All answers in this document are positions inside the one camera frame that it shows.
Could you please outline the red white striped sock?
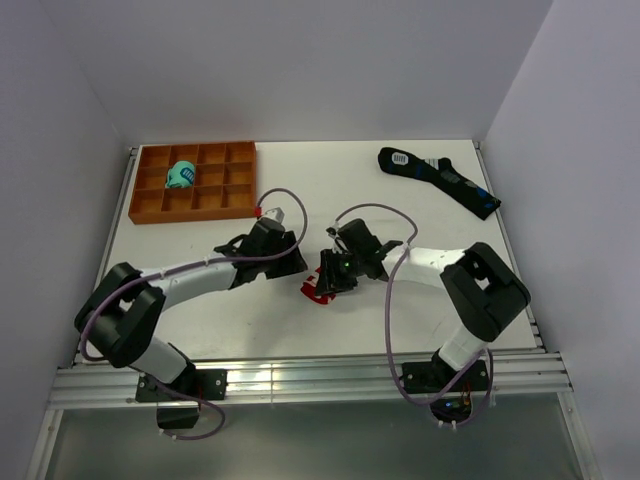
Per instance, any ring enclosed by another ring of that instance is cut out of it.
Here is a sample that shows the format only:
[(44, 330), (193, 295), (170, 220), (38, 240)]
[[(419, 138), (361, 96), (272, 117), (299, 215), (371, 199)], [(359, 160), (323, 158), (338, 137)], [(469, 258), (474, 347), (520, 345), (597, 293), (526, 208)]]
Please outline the red white striped sock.
[(319, 280), (321, 268), (316, 268), (302, 283), (300, 292), (309, 300), (316, 304), (326, 306), (335, 298), (335, 294), (318, 294), (316, 292), (317, 282)]

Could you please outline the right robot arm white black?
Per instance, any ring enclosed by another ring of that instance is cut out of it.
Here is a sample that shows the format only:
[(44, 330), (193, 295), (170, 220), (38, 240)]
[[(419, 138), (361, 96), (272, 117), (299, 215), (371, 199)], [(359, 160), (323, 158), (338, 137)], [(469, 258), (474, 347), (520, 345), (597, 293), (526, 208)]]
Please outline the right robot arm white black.
[(399, 240), (382, 243), (360, 218), (342, 226), (335, 224), (327, 233), (333, 246), (320, 252), (315, 294), (350, 292), (358, 286), (361, 277), (385, 282), (384, 337), (389, 360), (393, 359), (391, 295), (394, 284), (411, 282), (447, 293), (461, 325), (435, 353), (433, 378), (443, 389), (457, 388), (467, 377), (467, 366), (478, 359), (531, 301), (524, 283), (484, 242), (450, 250), (414, 247)]

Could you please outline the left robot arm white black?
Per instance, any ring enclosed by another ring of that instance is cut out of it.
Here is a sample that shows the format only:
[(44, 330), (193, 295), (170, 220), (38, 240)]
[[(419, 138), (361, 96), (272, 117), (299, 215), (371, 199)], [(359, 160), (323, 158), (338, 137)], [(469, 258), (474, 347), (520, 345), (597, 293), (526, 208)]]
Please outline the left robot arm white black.
[(247, 234), (217, 246), (200, 261), (166, 269), (112, 267), (76, 318), (74, 326), (113, 367), (154, 377), (172, 399), (195, 386), (191, 360), (155, 336), (161, 314), (204, 294), (229, 291), (259, 275), (275, 279), (302, 273), (307, 264), (293, 231), (261, 218)]

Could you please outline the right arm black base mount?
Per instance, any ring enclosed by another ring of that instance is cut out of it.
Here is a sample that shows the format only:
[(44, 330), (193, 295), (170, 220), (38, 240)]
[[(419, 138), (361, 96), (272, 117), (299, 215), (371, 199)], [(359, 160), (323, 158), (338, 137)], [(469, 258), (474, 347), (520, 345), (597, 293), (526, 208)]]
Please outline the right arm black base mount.
[[(437, 395), (458, 374), (437, 354), (429, 361), (404, 362), (401, 370), (401, 384), (410, 395)], [(492, 389), (493, 363), (476, 359), (442, 397), (429, 405), (431, 414), (442, 424), (459, 426), (491, 404)]]

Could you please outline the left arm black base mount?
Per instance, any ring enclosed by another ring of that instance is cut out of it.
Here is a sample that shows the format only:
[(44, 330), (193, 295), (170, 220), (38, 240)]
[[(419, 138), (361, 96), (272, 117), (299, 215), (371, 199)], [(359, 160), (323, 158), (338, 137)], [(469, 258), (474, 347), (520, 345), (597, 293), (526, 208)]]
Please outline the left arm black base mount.
[[(149, 374), (140, 374), (135, 402), (156, 405), (160, 432), (182, 441), (195, 441), (218, 434), (226, 423), (224, 410), (216, 404), (226, 396), (226, 369), (189, 367), (173, 383), (164, 384)], [(218, 415), (218, 424), (206, 433), (189, 434), (205, 413)]]

